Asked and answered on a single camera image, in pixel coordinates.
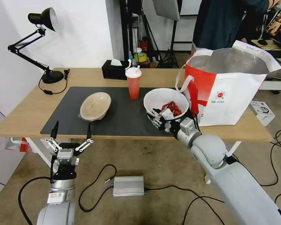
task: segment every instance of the table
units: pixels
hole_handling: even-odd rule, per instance
[[[251,40],[251,42],[265,51],[281,51],[281,48],[273,40],[266,40],[268,44],[265,46],[259,44],[258,40]],[[276,60],[281,64],[281,58],[276,58]],[[264,81],[260,90],[281,90],[281,81]]]
[[[142,69],[141,87],[172,88],[175,86],[179,69]],[[183,84],[181,76],[178,86]],[[42,89],[58,92],[65,86],[65,80],[55,84],[41,84]],[[50,166],[51,151],[40,138],[48,135],[40,134],[49,117],[62,100],[70,87],[127,87],[125,80],[104,79],[100,68],[71,68],[67,89],[56,95],[44,94],[36,86],[28,96],[0,123],[0,137],[25,137],[33,152],[38,153]],[[248,108],[234,126],[201,127],[202,133],[218,135],[223,140],[235,141],[228,156],[236,150],[241,141],[270,142],[272,136]],[[58,138],[85,138],[85,135],[58,135]],[[173,137],[131,137],[131,136],[93,136],[94,139],[145,139],[174,140]]]

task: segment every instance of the black desk lamp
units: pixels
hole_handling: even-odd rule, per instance
[[[15,53],[16,55],[20,56],[21,58],[27,60],[28,62],[32,63],[33,65],[35,65],[35,66],[41,68],[42,70],[44,70],[45,72],[44,72],[43,77],[42,77],[42,80],[43,80],[44,83],[56,83],[56,82],[62,80],[63,77],[64,77],[62,72],[52,71],[52,70],[50,70],[49,66],[44,65],[42,63],[39,63],[39,62],[29,58],[28,56],[26,56],[26,55],[24,55],[20,52],[20,50],[22,48],[25,48],[26,46],[30,45],[31,43],[33,43],[36,40],[45,36],[46,29],[43,28],[42,25],[46,26],[48,29],[50,29],[52,31],[56,31],[57,17],[56,17],[54,9],[53,8],[47,8],[41,14],[30,13],[30,14],[28,14],[28,20],[31,23],[35,24],[36,27],[38,27],[39,29],[37,29],[35,32],[28,35],[27,37],[21,39],[20,41],[14,43],[12,45],[9,45],[8,50],[10,52]],[[23,42],[26,39],[30,38],[31,36],[33,36],[37,33],[40,34],[39,37],[35,38],[32,41]]]

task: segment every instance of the lamp arm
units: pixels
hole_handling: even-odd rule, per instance
[[[45,67],[43,64],[41,64],[41,63],[39,63],[39,62],[37,62],[37,61],[35,61],[35,60],[29,58],[28,56],[26,56],[26,55],[24,55],[24,54],[22,54],[22,53],[20,52],[20,50],[21,50],[22,48],[25,48],[26,46],[30,45],[31,43],[33,43],[33,42],[37,41],[38,39],[44,37],[44,36],[45,36],[45,30],[46,30],[46,29],[44,29],[44,28],[39,28],[39,29],[37,29],[35,32],[33,32],[32,34],[29,34],[27,37],[21,39],[20,41],[14,43],[14,44],[12,44],[12,45],[9,45],[7,49],[8,49],[10,52],[12,52],[12,53],[18,55],[19,57],[21,57],[21,58],[23,58],[23,59],[25,59],[26,61],[32,63],[33,65],[35,65],[35,66],[41,68],[42,70],[46,71],[46,74],[49,74],[49,73],[52,72],[52,70],[50,70],[49,66]],[[31,36],[33,36],[33,35],[35,35],[35,34],[37,34],[37,33],[40,34],[39,37],[37,37],[37,38],[35,38],[35,39],[33,39],[33,40],[29,41],[29,42],[25,42],[25,43],[23,42],[23,41],[25,41],[26,39],[30,38]]]

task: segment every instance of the tissue box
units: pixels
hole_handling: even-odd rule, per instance
[[[275,114],[265,102],[251,101],[249,107],[264,126],[267,126],[275,118]]]
[[[127,80],[125,68],[128,67],[128,62],[121,61],[122,66],[112,66],[111,60],[106,60],[102,66],[102,73],[105,79]]]

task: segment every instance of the shopping bag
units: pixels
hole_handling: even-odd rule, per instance
[[[236,41],[232,48],[197,50],[183,66],[183,92],[200,126],[234,125],[240,119],[266,75],[281,69],[266,51]]]

